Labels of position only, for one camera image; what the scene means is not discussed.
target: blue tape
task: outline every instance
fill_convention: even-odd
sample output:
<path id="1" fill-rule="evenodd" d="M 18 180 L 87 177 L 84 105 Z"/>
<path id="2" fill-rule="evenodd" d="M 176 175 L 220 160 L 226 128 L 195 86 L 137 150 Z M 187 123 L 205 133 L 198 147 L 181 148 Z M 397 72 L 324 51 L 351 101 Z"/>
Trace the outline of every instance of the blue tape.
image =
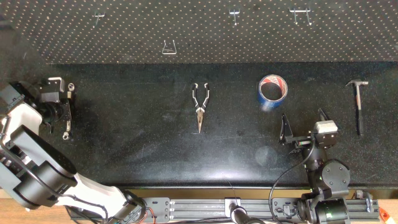
<path id="1" fill-rule="evenodd" d="M 279 98 L 278 100 L 267 99 L 261 92 L 261 86 L 263 86 L 266 83 L 270 83 L 270 82 L 278 85 L 280 90 L 282 91 L 282 97 Z M 262 80 L 260 81 L 257 95 L 258 95 L 259 102 L 261 104 L 261 107 L 260 107 L 261 110 L 270 111 L 270 110 L 278 107 L 280 104 L 282 104 L 282 102 L 286 98 L 286 95 L 287 95 L 286 81 L 278 75 L 267 75 L 266 77 L 262 78 Z"/>

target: pliers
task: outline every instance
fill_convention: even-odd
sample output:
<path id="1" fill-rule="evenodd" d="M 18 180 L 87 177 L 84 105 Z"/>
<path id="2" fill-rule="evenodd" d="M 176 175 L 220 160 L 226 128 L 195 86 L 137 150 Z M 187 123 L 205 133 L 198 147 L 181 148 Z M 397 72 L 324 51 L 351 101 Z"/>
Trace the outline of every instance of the pliers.
<path id="1" fill-rule="evenodd" d="M 209 84 L 205 84 L 206 88 L 206 98 L 202 104 L 202 106 L 199 106 L 198 100 L 197 100 L 197 89 L 198 89 L 198 84 L 194 84 L 192 86 L 192 100 L 193 104 L 195 105 L 195 109 L 197 110 L 198 113 L 198 128 L 199 128 L 199 133 L 201 130 L 201 124 L 203 122 L 203 114 L 205 113 L 205 109 L 207 104 L 209 103 L 209 96 L 210 96 L 210 89 L 209 89 Z"/>

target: pliers handle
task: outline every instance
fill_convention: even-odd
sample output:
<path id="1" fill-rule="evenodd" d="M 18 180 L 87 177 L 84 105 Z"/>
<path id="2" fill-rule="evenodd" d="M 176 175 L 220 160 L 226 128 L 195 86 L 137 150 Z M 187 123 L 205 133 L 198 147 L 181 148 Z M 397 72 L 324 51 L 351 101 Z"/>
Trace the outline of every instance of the pliers handle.
<path id="1" fill-rule="evenodd" d="M 209 97 L 210 97 L 210 89 L 209 89 L 209 84 L 206 83 L 205 84 L 205 88 L 206 88 L 206 98 L 202 104 L 202 106 L 199 105 L 198 100 L 197 100 L 197 89 L 198 89 L 199 85 L 197 83 L 195 83 L 192 86 L 192 100 L 193 100 L 193 104 L 195 105 L 195 108 L 198 111 L 202 111 L 203 113 L 206 110 L 206 106 L 209 103 Z"/>

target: roll of tape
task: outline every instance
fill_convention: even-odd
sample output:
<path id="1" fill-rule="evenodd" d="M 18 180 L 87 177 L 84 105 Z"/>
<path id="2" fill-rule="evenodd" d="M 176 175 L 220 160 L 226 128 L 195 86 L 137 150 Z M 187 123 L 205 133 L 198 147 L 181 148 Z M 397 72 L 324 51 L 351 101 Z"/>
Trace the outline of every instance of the roll of tape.
<path id="1" fill-rule="evenodd" d="M 269 86 L 269 84 L 267 84 L 267 83 L 273 83 L 279 87 L 279 89 L 277 89 L 277 88 L 276 89 L 273 88 L 273 90 L 270 89 L 271 91 L 280 91 L 280 93 L 277 93 L 278 95 L 281 96 L 279 99 L 268 99 L 266 96 L 264 96 L 263 89 L 275 86 L 275 85 Z M 283 102 L 283 100 L 286 98 L 286 95 L 287 95 L 287 84 L 286 84 L 286 81 L 282 77 L 280 77 L 278 75 L 267 75 L 266 77 L 262 78 L 262 80 L 260 81 L 259 89 L 258 89 L 258 98 L 259 98 L 259 102 L 261 104 L 261 107 L 260 107 L 261 110 L 270 111 L 270 110 L 278 107 Z"/>

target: hammer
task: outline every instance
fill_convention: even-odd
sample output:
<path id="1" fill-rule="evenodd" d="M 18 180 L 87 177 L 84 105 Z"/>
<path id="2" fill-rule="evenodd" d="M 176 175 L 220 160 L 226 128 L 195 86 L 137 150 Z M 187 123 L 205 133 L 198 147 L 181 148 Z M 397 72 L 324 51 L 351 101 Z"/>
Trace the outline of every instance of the hammer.
<path id="1" fill-rule="evenodd" d="M 349 81 L 346 86 L 349 84 L 354 84 L 355 89 L 356 89 L 356 106 L 357 112 L 356 112 L 356 119 L 358 121 L 358 135 L 363 136 L 363 121 L 362 121 L 362 111 L 361 111 L 361 95 L 359 94 L 359 86 L 361 85 L 367 85 L 369 84 L 368 81 L 362 81 L 360 79 L 354 79 Z"/>

